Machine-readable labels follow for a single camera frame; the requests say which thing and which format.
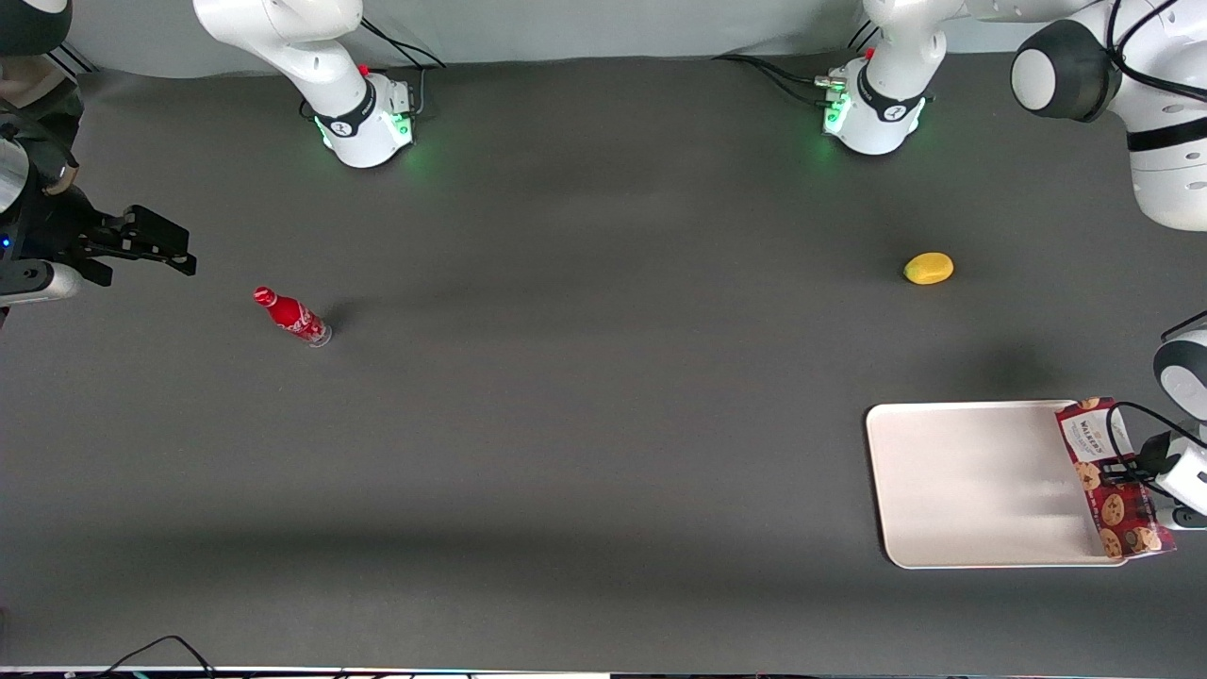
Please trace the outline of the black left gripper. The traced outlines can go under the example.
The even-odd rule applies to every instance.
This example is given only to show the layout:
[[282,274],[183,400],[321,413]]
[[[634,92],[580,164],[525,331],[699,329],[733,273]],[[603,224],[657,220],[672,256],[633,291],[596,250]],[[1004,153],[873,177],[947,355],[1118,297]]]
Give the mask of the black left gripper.
[[1104,485],[1138,482],[1150,488],[1164,488],[1166,478],[1176,466],[1173,443],[1172,431],[1165,431],[1164,434],[1147,439],[1135,456],[1100,460],[1100,481]]

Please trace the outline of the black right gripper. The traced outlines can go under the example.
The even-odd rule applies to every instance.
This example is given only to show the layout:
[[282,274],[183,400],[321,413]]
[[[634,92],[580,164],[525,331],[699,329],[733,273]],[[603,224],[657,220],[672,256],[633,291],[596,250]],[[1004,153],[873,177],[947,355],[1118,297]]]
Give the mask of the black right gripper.
[[27,189],[2,212],[2,259],[46,259],[72,265],[97,287],[111,287],[113,270],[95,259],[99,246],[116,244],[135,259],[164,263],[185,276],[197,273],[189,253],[189,230],[152,209],[134,205],[124,216],[95,209],[78,188],[49,197]]

